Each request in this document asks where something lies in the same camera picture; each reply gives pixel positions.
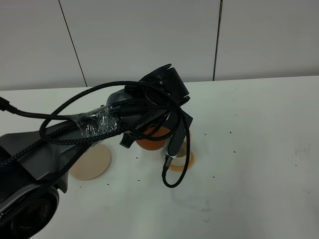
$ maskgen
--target cable connector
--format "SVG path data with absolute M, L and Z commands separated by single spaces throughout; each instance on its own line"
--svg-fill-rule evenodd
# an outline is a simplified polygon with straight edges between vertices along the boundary
M 0 97 L 0 110 L 7 111 L 9 107 L 10 107 L 10 102 Z

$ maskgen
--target clear tape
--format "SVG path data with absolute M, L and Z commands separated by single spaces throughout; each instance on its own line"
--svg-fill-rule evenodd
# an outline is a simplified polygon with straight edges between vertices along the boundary
M 119 126 L 112 106 L 101 106 L 87 113 L 72 115 L 70 119 L 78 125 L 83 137 L 102 135 Z

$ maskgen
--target tan coaster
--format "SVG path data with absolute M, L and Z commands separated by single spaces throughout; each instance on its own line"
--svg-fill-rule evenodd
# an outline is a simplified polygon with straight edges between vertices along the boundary
M 107 146 L 99 144 L 86 151 L 70 169 L 70 174 L 78 180 L 89 180 L 102 175 L 111 164 L 111 152 Z

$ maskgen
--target table surface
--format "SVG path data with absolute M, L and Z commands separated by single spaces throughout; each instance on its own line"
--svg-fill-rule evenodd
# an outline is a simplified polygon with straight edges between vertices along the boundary
M 51 222 L 33 239 L 319 238 L 319 77 L 186 83 L 195 164 L 182 183 L 161 180 L 159 151 L 106 139 L 101 177 L 69 177 Z M 68 114 L 105 104 L 93 93 Z M 51 113 L 85 88 L 0 92 L 21 110 Z M 0 135 L 42 120 L 0 112 Z M 179 177 L 169 172 L 169 182 Z

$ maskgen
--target white wall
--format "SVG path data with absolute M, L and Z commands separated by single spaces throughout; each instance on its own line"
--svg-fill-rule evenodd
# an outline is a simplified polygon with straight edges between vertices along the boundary
M 219 0 L 61 0 L 89 86 L 138 80 L 172 63 L 212 80 Z
M 319 75 L 318 0 L 225 0 L 216 80 Z
M 0 22 L 0 90 L 85 86 L 58 0 L 2 0 Z

